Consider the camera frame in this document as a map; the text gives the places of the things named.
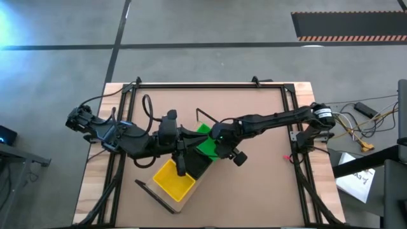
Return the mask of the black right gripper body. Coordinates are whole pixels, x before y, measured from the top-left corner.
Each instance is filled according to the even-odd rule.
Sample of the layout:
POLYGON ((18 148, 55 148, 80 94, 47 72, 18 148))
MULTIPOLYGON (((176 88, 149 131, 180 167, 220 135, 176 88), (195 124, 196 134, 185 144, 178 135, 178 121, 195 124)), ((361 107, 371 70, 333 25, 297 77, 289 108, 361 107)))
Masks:
POLYGON ((242 129, 238 123, 215 123, 209 137, 215 140, 215 153, 220 158, 244 158, 244 153, 237 146, 244 140, 242 129))

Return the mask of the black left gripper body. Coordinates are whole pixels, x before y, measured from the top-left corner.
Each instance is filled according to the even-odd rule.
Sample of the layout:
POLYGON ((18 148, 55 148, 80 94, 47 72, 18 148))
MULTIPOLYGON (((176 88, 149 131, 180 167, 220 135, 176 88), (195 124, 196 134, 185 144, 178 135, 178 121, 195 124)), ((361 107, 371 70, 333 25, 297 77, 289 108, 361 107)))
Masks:
POLYGON ((208 134, 194 132, 184 128, 182 125, 176 128, 175 152, 185 153, 191 148, 196 148, 207 140, 208 134))

